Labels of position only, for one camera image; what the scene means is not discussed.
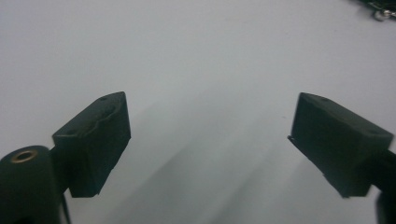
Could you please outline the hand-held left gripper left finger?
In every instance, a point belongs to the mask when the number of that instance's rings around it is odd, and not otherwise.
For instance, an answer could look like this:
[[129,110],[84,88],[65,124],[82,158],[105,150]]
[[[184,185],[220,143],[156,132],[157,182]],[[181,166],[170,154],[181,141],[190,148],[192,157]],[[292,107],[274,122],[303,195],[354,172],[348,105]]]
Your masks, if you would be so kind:
[[100,193],[131,139],[126,94],[102,96],[52,135],[60,190],[74,198]]

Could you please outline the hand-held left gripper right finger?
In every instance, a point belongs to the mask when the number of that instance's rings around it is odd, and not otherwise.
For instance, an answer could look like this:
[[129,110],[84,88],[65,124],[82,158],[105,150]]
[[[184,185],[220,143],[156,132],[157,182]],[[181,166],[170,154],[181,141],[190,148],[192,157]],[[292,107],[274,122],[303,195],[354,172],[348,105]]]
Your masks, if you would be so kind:
[[394,194],[393,134],[336,102],[300,93],[289,140],[342,197]]

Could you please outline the oval silver photo frame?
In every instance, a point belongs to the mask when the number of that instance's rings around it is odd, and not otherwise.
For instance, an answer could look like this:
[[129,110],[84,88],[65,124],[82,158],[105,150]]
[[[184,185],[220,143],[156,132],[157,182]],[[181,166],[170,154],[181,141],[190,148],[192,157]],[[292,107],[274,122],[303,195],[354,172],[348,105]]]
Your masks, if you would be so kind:
[[370,7],[377,21],[396,20],[396,0],[355,0]]

